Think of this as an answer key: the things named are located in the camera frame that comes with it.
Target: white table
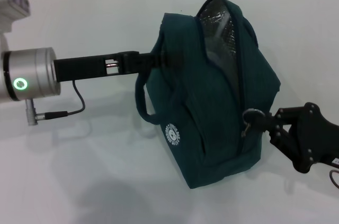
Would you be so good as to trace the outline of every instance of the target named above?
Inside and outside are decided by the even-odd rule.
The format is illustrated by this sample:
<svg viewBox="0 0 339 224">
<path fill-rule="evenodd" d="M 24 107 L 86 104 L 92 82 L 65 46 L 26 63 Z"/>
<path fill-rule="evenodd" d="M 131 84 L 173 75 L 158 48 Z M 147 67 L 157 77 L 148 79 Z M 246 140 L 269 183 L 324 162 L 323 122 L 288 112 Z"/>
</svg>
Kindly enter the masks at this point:
<svg viewBox="0 0 339 224">
<path fill-rule="evenodd" d="M 58 58 L 148 52 L 165 12 L 194 15 L 205 0 L 30 0 L 8 34 L 12 50 L 53 47 Z M 252 23 L 279 76 L 278 107 L 320 106 L 339 124 L 338 0 L 231 0 Z M 165 139 L 135 108 L 136 76 L 81 80 L 86 110 L 36 127 L 24 103 L 0 105 L 0 223 L 337 223 L 331 167 L 308 174 L 263 137 L 248 172 L 190 190 Z M 38 112 L 80 107 L 71 83 Z"/>
</svg>

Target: black cable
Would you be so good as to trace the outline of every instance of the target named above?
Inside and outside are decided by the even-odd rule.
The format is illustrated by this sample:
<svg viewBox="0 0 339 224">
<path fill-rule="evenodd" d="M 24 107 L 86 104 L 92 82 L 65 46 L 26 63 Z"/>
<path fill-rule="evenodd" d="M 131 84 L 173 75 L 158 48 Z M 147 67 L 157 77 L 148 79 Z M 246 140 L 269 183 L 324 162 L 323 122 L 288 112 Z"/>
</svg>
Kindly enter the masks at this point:
<svg viewBox="0 0 339 224">
<path fill-rule="evenodd" d="M 67 116 L 72 115 L 72 114 L 78 114 L 78 113 L 83 112 L 85 110 L 85 108 L 86 108 L 85 101 L 84 101 L 83 97 L 81 96 L 80 92 L 78 91 L 78 89 L 76 88 L 75 80 L 73 80 L 72 83 L 73 83 L 73 88 L 74 88 L 76 94 L 78 95 L 79 99 L 81 100 L 83 107 L 81 109 L 73 111 L 73 112 L 67 112 L 67 111 L 47 112 L 47 113 L 44 114 L 45 120 L 67 117 Z"/>
<path fill-rule="evenodd" d="M 78 88 L 76 88 L 76 85 L 75 85 L 75 80 L 72 81 L 72 84 L 73 84 L 73 88 L 76 92 L 76 94 L 79 96 L 79 99 L 81 100 L 81 103 L 83 105 L 83 107 L 77 111 L 73 111 L 73 112 L 67 112 L 68 115 L 72 115 L 72 114 L 78 114 L 80 112 L 83 112 L 86 108 L 86 104 L 85 104 L 85 101 L 83 99 L 83 97 L 81 96 L 80 92 L 78 91 Z"/>
<path fill-rule="evenodd" d="M 335 182 L 335 180 L 333 179 L 333 173 L 338 173 L 339 174 L 339 171 L 338 170 L 331 170 L 329 172 L 329 178 L 331 179 L 332 183 L 334 184 L 334 186 L 336 186 L 338 189 L 339 189 L 339 185 Z"/>
</svg>

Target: black bracket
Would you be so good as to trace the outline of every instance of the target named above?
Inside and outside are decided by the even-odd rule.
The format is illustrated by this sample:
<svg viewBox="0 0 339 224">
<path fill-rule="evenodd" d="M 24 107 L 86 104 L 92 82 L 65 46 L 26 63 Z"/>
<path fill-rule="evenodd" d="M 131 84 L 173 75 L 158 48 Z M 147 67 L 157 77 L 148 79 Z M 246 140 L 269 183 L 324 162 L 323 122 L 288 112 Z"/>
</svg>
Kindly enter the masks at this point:
<svg viewBox="0 0 339 224">
<path fill-rule="evenodd" d="M 339 126 L 327 121 L 314 103 L 279 109 L 275 116 L 247 112 L 244 121 L 251 129 L 268 131 L 270 143 L 301 173 L 308 173 L 319 162 L 339 168 Z M 283 128 L 287 124 L 291 125 L 288 132 Z"/>
<path fill-rule="evenodd" d="M 139 54 L 135 51 L 54 61 L 58 82 L 140 73 L 162 65 L 166 65 L 164 56 L 155 53 Z M 118 72 L 109 73 L 108 69 L 114 67 Z"/>
</svg>

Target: green led light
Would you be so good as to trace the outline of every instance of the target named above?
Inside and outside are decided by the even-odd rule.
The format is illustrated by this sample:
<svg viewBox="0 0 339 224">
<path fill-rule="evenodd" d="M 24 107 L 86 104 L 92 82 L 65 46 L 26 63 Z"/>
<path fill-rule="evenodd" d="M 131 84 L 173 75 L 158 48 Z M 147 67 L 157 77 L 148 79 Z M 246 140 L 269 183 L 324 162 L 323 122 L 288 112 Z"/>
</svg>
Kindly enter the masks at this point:
<svg viewBox="0 0 339 224">
<path fill-rule="evenodd" d="M 18 90 L 25 90 L 28 86 L 28 83 L 25 79 L 19 77 L 13 82 L 13 86 Z"/>
</svg>

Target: teal canvas bag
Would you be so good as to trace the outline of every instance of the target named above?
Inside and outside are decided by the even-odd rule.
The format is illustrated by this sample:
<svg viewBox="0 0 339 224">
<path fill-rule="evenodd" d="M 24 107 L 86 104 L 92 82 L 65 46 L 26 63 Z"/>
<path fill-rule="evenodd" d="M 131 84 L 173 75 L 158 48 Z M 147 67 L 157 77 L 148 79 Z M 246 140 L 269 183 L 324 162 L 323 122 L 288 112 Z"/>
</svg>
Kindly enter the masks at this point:
<svg viewBox="0 0 339 224">
<path fill-rule="evenodd" d="M 137 109 L 160 124 L 188 186 L 251 168 L 260 159 L 262 134 L 242 136 L 242 114 L 268 112 L 280 82 L 240 8 L 207 0 L 196 17 L 165 14 L 152 52 L 166 54 L 169 66 L 139 74 Z M 155 114 L 147 113 L 145 84 Z"/>
</svg>

